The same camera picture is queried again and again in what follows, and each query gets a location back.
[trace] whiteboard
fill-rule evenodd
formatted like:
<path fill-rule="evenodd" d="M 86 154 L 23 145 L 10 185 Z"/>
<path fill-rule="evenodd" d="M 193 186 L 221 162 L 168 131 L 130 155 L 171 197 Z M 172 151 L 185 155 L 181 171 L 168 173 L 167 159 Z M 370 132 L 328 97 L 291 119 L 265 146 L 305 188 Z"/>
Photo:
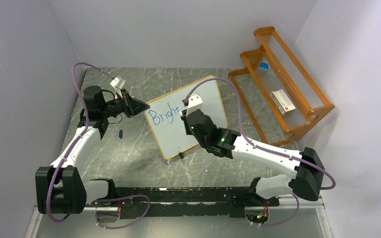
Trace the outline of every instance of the whiteboard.
<path fill-rule="evenodd" d="M 182 100 L 189 91 L 201 80 L 213 77 L 210 75 L 147 102 L 150 108 L 145 111 L 145 117 L 164 159 L 169 160 L 198 144 L 193 136 L 186 135 L 179 112 L 186 109 Z M 202 111 L 211 117 L 217 127 L 227 128 L 228 122 L 217 81 L 206 82 L 195 92 L 203 100 Z"/>

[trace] yellow whiteboard frame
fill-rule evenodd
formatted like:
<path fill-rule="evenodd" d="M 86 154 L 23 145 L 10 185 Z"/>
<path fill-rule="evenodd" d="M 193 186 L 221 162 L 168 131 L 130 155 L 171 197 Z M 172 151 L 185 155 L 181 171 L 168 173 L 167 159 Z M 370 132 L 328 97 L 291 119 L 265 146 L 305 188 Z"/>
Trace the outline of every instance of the yellow whiteboard frame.
<path fill-rule="evenodd" d="M 174 92 L 177 92 L 177 91 L 179 91 L 179 90 L 181 90 L 181 89 L 183 89 L 183 88 L 186 88 L 186 87 L 188 87 L 188 86 L 190 86 L 190 85 L 192 85 L 192 84 L 198 83 L 198 82 L 200 82 L 200 81 L 202 81 L 202 80 L 204 80 L 204 79 L 214 78 L 214 77 L 215 77 L 214 75 L 206 76 L 206 77 L 204 77 L 204 78 L 202 78 L 202 79 L 199 79 L 199 80 L 197 80 L 197 81 L 195 81 L 195 82 L 189 83 L 189 84 L 187 84 L 187 85 L 185 85 L 185 86 L 182 86 L 182 87 L 180 87 L 180 88 L 178 88 L 178 89 L 175 89 L 175 90 L 173 90 L 173 91 L 171 91 L 171 92 L 169 92 L 169 93 L 166 93 L 166 94 L 164 94 L 164 95 L 162 95 L 162 96 L 160 96 L 160 97 L 158 97 L 158 98 L 155 98 L 155 99 L 153 99 L 153 100 L 150 100 L 150 101 L 147 102 L 147 104 L 152 103 L 152 102 L 154 102 L 154 101 L 157 101 L 157 100 L 159 100 L 160 98 L 164 98 L 164 97 L 166 97 L 166 96 L 168 96 L 168 95 L 170 95 L 170 94 L 172 94 L 172 93 L 174 93 Z M 218 82 L 217 82 L 217 80 L 215 80 L 215 84 L 216 84 L 216 86 L 217 86 L 218 95 L 220 95 L 221 106 L 223 107 L 223 113 L 224 113 L 224 116 L 225 116 L 225 118 L 226 118 L 226 128 L 228 128 L 228 127 L 229 127 L 229 121 L 227 120 L 226 110 L 224 109 L 223 100 L 221 99 L 220 87 L 218 87 Z M 148 125 L 150 126 L 152 135 L 154 136 L 154 139 L 155 139 L 155 141 L 157 142 L 158 148 L 160 149 L 161 156 L 163 156 L 163 158 L 164 158 L 165 160 L 170 160 L 170 159 L 172 159 L 172 158 L 178 156 L 179 154 L 176 154 L 176 155 L 174 155 L 174 156 L 172 156 L 172 157 L 170 157 L 170 158 L 166 158 L 166 157 L 164 156 L 163 151 L 161 150 L 160 143 L 158 143 L 157 137 L 155 136 L 154 130 L 152 129 L 151 124 L 150 124 L 150 121 L 149 121 L 149 119 L 148 119 L 148 117 L 147 117 L 147 113 L 144 113 L 144 115 L 145 115 L 145 119 L 147 120 Z M 198 145 L 198 143 L 196 143 L 195 145 L 189 147 L 188 149 L 185 149 L 183 152 L 185 152 L 185 151 L 187 151 L 187 150 L 190 150 L 191 148 L 193 148 L 193 147 L 195 147 L 195 146 L 197 146 L 197 145 Z"/>

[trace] gray wall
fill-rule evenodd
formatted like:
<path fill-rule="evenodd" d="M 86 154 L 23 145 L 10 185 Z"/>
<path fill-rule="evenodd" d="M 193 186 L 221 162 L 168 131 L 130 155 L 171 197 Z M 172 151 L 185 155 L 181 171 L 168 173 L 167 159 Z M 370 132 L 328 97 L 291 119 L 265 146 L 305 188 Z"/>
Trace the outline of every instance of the gray wall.
<path fill-rule="evenodd" d="M 24 237 L 34 173 L 61 150 L 76 94 L 73 46 L 45 0 L 0 0 L 0 237 Z"/>
<path fill-rule="evenodd" d="M 292 45 L 317 0 L 49 0 L 81 59 L 97 66 L 243 66 L 273 25 Z"/>
<path fill-rule="evenodd" d="M 336 105 L 301 141 L 337 181 L 322 192 L 332 231 L 381 237 L 381 0 L 319 0 L 295 48 Z"/>

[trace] blue object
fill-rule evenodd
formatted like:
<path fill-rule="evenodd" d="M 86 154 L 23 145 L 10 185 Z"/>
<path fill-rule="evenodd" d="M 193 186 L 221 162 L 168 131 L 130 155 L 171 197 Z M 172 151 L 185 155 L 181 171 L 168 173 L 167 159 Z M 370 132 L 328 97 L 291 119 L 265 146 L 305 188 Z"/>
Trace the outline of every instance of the blue object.
<path fill-rule="evenodd" d="M 260 63 L 259 68 L 268 69 L 269 65 L 267 63 L 265 63 L 265 62 L 262 62 L 262 63 Z"/>

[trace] gray marble surface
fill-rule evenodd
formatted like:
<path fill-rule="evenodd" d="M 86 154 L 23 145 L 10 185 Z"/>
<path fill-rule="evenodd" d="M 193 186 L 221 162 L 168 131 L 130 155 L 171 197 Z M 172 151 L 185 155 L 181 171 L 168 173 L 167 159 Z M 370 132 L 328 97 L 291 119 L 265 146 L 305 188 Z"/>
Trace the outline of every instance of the gray marble surface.
<path fill-rule="evenodd" d="M 208 75 L 228 78 L 230 69 L 215 68 L 104 68 L 111 75 L 120 75 L 126 80 L 124 88 L 142 101 L 154 98 L 192 83 Z M 248 99 L 265 136 L 269 141 L 284 138 L 282 129 L 250 76 L 237 78 Z M 114 92 L 110 79 L 88 68 L 81 90 L 99 85 Z M 218 83 L 225 107 L 229 128 L 238 130 L 237 100 L 232 88 Z M 111 95 L 105 94 L 107 100 Z M 63 149 L 72 140 L 82 105 L 78 100 L 73 109 Z M 259 136 L 246 110 L 242 109 L 244 132 L 251 138 Z M 293 144 L 285 148 L 294 149 Z M 92 149 L 84 169 L 83 182 L 97 178 L 112 178 L 116 186 L 140 187 L 184 187 L 184 186 L 249 186 L 255 177 L 271 177 L 278 172 L 261 164 L 238 159 L 217 158 L 200 146 L 185 152 L 185 158 L 175 157 L 166 161 L 151 133 L 143 113 L 124 117 L 118 124 L 111 124 L 102 141 Z"/>

